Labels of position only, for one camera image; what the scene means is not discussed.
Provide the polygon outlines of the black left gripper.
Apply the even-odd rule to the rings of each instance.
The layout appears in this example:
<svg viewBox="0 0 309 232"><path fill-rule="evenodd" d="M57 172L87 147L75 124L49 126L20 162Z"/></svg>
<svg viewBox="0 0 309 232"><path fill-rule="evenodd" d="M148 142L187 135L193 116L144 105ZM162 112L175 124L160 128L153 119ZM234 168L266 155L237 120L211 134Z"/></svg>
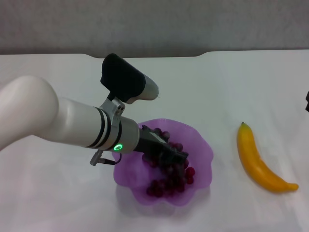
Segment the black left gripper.
<svg viewBox="0 0 309 232"><path fill-rule="evenodd" d="M139 141L133 151L150 155L166 153L166 156L159 159L159 168L162 172L178 172L183 168L189 154L170 147L168 139L162 136L161 130L153 130L142 125L139 132Z"/></svg>

